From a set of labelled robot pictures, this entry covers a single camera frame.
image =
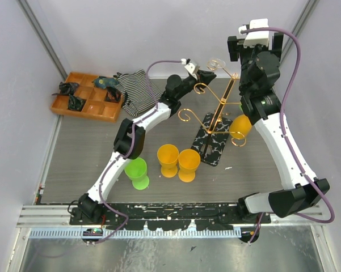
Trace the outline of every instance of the orange tray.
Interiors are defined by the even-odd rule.
[[[68,109],[68,96],[57,95],[50,108],[52,112],[60,115],[77,116],[115,123],[119,117],[123,97],[121,96],[119,103],[104,101],[107,90],[96,88],[92,82],[97,77],[98,75],[70,73],[66,82],[76,82],[79,84],[74,96],[85,99],[86,103],[80,112],[76,112]]]

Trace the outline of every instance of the black and white striped fabric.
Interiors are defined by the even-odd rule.
[[[139,70],[134,74],[122,74],[117,80],[120,83],[116,85],[116,88],[124,96],[123,109],[128,114],[137,117],[155,106],[154,99],[146,85],[144,70]],[[151,79],[149,83],[156,99],[159,100],[163,91]]]

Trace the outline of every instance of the white wall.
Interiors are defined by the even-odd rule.
[[[326,228],[341,271],[341,0],[320,1],[301,36],[302,59],[287,104],[296,142],[318,177],[329,180],[335,222]],[[277,84],[284,93],[295,63],[293,50]]]
[[[61,77],[16,1],[0,0],[0,271],[23,204],[31,204],[56,121]]]
[[[28,0],[67,72],[112,75],[152,62],[192,58],[205,69],[211,57],[229,62],[227,38],[251,19],[292,29],[307,0]],[[151,75],[183,73],[158,65]]]

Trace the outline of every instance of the gray floor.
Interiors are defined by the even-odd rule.
[[[36,255],[38,250],[55,256],[76,245],[61,258]],[[262,227],[259,240],[251,246],[238,239],[215,238],[109,240],[95,247],[79,240],[35,239],[28,242],[20,271],[318,272],[323,268],[310,227],[305,226]]]
[[[156,80],[156,83],[160,87],[165,85],[164,80]],[[221,96],[227,83],[228,79],[216,79],[211,87]],[[238,86],[233,89],[229,101],[239,101]],[[217,104],[209,92],[205,95],[192,92],[182,99],[182,108],[192,109],[201,120],[206,112],[213,113]],[[238,106],[228,105],[224,113],[230,113],[225,117],[234,119],[242,112]],[[115,124],[64,117],[42,203],[70,202],[93,185],[110,158],[113,139],[121,120],[126,117],[128,115],[122,111]],[[157,160],[158,148],[166,143],[176,145],[179,151],[190,148],[199,127],[194,117],[190,122],[182,122],[177,116],[156,126],[147,134],[141,154],[148,164],[149,187],[143,191],[134,189],[123,173],[111,190],[108,201],[237,201],[251,193],[281,189],[275,163],[255,129],[247,137],[245,147],[233,146],[229,140],[218,166],[201,163],[193,182],[183,183],[178,176],[162,177]]]

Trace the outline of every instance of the plastic cup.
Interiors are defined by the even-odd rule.
[[[144,190],[149,186],[148,166],[141,158],[132,160],[125,168],[125,173],[131,179],[132,185],[137,190]]]
[[[161,165],[161,174],[165,177],[174,177],[178,172],[179,150],[172,144],[164,144],[158,150],[158,160]]]
[[[244,138],[246,138],[251,129],[252,124],[249,118],[244,114],[236,117],[229,127],[231,136],[238,140],[243,140]]]
[[[200,164],[200,155],[193,149],[185,149],[179,154],[179,173],[181,181],[191,182]]]

